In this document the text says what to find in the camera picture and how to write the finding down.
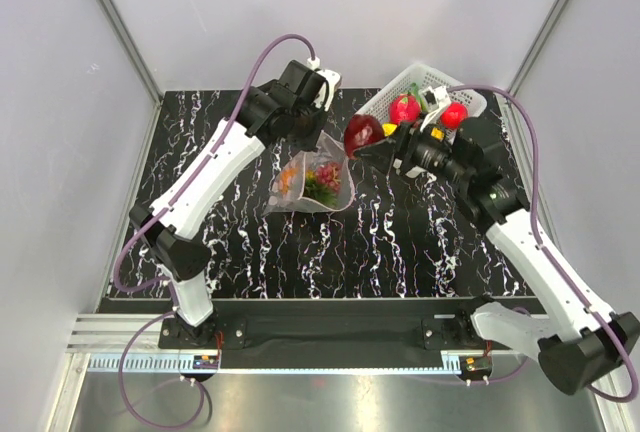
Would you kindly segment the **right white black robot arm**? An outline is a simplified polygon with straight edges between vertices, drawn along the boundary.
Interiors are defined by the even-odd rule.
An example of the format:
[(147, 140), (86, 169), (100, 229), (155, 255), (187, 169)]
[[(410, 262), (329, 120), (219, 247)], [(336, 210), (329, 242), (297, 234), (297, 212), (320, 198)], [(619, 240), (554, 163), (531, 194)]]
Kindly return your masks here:
[(504, 345), (536, 361), (566, 395), (629, 365), (638, 319), (616, 313), (544, 244), (529, 198), (495, 162), (503, 143), (492, 123), (467, 118), (449, 141), (445, 129), (425, 120), (402, 122), (386, 134), (375, 117), (356, 114), (343, 142), (349, 157), (383, 174), (417, 170), (446, 180), (460, 213), (515, 266), (547, 314), (535, 319), (487, 296), (475, 298), (449, 327), (460, 345)]

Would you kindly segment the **orange toy pineapple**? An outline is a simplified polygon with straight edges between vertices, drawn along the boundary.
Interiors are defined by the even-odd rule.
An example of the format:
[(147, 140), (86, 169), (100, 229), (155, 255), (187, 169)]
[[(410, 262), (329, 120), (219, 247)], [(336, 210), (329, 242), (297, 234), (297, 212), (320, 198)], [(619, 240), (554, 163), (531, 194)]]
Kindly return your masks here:
[(281, 192), (282, 194), (290, 192), (292, 190), (293, 180), (298, 176), (299, 172), (303, 172), (304, 183), (302, 196), (315, 200), (316, 202), (319, 202), (327, 207), (334, 207), (337, 204), (338, 193), (340, 192), (341, 185), (338, 190), (320, 185), (316, 181), (315, 177), (315, 171), (318, 167), (319, 166), (317, 166), (315, 169), (307, 168), (305, 170), (302, 170), (299, 166), (296, 165), (286, 166), (276, 178), (275, 185), (273, 186), (273, 191)]

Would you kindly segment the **dark red plum toy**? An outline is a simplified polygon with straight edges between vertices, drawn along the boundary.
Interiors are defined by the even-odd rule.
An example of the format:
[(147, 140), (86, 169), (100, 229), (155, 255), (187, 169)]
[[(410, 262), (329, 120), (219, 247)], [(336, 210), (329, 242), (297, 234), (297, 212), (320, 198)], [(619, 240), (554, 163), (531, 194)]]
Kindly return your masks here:
[(343, 136), (343, 145), (349, 158), (355, 157), (355, 151), (385, 138), (380, 122), (367, 114), (355, 114), (349, 121)]

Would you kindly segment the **clear pink-dotted zip bag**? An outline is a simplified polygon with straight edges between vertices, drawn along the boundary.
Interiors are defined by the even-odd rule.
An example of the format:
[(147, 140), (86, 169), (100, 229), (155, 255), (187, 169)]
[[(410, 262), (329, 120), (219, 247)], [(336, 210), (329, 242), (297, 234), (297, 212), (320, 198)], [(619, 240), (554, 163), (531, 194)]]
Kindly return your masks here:
[(322, 132), (314, 151), (298, 152), (273, 180), (264, 214), (341, 212), (354, 194), (343, 145)]

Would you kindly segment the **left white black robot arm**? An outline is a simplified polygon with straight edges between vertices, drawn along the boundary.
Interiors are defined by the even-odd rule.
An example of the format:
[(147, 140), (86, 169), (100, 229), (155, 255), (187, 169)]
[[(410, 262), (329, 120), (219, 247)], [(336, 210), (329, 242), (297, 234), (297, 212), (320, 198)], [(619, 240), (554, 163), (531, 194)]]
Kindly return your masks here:
[(215, 338), (215, 309), (205, 268), (212, 252), (195, 235), (212, 206), (237, 175), (281, 140), (303, 151), (315, 149), (327, 120), (339, 73), (316, 59), (291, 61), (282, 75), (241, 92), (229, 117), (183, 175), (151, 206), (129, 213), (141, 239), (168, 277), (181, 336), (196, 348)]

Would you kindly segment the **purple grape bunch toy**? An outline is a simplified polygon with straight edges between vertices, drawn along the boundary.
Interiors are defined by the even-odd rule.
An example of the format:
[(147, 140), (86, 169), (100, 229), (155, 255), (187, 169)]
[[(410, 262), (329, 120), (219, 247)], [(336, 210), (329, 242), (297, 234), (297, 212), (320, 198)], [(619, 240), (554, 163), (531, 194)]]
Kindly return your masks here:
[(341, 165), (336, 162), (325, 163), (316, 169), (315, 177), (320, 185), (338, 190), (341, 185)]

